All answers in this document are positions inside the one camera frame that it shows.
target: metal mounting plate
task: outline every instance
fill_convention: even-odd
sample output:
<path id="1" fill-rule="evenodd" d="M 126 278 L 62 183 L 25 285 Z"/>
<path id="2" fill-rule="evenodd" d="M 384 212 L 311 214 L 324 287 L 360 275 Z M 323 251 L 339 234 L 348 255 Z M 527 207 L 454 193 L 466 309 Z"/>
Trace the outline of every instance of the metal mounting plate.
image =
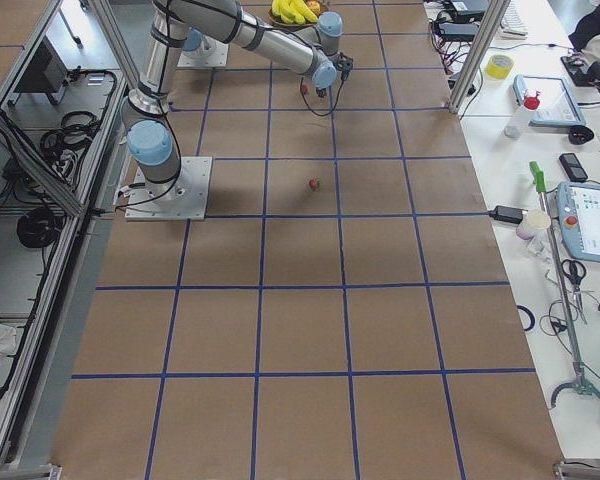
<path id="1" fill-rule="evenodd" d="M 184 53 L 180 55 L 178 68 L 224 68 L 227 66 L 228 56 L 229 45 L 216 42 L 213 52 L 209 55 L 200 55 L 195 58 L 188 57 Z"/>
<path id="2" fill-rule="evenodd" d="M 204 220 L 209 196 L 209 180 L 211 179 L 211 157 L 182 157 L 182 169 L 192 179 L 188 191 L 178 200 L 164 206 L 148 202 L 125 210 L 125 218 L 130 221 L 162 221 L 162 220 Z M 144 175 L 138 168 L 134 182 L 144 182 Z M 129 203 L 149 200 L 144 188 L 133 190 Z"/>

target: spray bottle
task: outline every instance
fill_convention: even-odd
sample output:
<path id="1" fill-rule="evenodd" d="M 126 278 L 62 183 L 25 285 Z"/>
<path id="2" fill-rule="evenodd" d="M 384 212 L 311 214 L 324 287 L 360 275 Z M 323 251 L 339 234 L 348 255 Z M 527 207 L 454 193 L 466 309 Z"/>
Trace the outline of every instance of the spray bottle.
<path id="1" fill-rule="evenodd" d="M 540 106 L 539 95 L 540 92 L 536 92 L 535 96 L 532 97 L 528 92 L 525 92 L 522 105 L 518 107 L 518 110 L 516 110 L 509 123 L 507 123 L 507 126 L 504 127 L 504 134 L 507 137 L 516 139 L 529 126 L 533 115 Z"/>

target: yellow tape roll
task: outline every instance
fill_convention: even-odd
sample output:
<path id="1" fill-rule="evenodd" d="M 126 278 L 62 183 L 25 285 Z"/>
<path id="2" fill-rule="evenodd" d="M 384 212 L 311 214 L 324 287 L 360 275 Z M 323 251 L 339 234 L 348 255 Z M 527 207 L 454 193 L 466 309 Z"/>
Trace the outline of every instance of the yellow tape roll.
<path id="1" fill-rule="evenodd" d="M 513 68 L 513 60 L 506 55 L 493 55 L 484 69 L 490 77 L 502 80 Z"/>

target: tablet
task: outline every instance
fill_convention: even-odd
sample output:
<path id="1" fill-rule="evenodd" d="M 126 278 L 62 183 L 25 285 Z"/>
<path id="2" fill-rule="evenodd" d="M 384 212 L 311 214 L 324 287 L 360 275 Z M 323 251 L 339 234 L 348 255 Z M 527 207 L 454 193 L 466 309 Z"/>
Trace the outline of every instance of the tablet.
<path id="1" fill-rule="evenodd" d="M 587 123 L 569 84 L 562 77 L 516 75 L 513 91 L 519 105 L 524 101 L 525 92 L 530 95 L 540 92 L 540 107 L 531 120 L 532 126 L 571 127 Z"/>
<path id="2" fill-rule="evenodd" d="M 556 204 L 569 254 L 600 262 L 600 186 L 563 182 L 556 191 Z"/>

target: scissors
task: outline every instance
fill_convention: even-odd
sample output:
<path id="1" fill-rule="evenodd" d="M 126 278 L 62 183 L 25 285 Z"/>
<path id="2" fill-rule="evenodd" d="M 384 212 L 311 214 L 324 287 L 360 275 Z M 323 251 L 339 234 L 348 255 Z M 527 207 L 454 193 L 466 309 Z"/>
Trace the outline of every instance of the scissors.
<path id="1" fill-rule="evenodd" d="M 573 300 L 576 302 L 576 307 L 582 316 L 582 321 L 587 324 L 587 319 L 584 316 L 582 310 L 582 292 L 580 291 L 580 283 L 587 276 L 587 268 L 577 260 L 563 260 L 562 261 L 562 274 L 571 282 L 573 286 Z"/>

